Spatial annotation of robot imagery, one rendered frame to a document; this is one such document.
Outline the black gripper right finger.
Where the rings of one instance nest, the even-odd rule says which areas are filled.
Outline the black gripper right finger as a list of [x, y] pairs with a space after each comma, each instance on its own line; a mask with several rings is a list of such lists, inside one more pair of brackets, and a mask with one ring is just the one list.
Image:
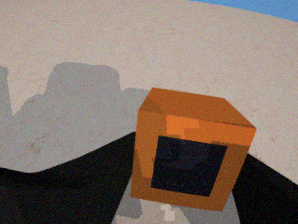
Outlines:
[[231, 194], [241, 224], [298, 224], [298, 184], [249, 153]]

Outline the orange block with dark square mark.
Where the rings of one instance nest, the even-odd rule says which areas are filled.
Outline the orange block with dark square mark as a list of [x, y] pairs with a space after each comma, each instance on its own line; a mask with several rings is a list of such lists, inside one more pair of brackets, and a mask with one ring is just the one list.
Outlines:
[[153, 87], [138, 109], [129, 197], [222, 212], [255, 131], [225, 97]]

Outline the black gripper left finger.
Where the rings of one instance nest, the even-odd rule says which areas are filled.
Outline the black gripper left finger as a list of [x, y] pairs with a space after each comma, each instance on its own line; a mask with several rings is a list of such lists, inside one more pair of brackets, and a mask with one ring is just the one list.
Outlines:
[[134, 144], [136, 132], [45, 171], [0, 168], [0, 224], [112, 224]]

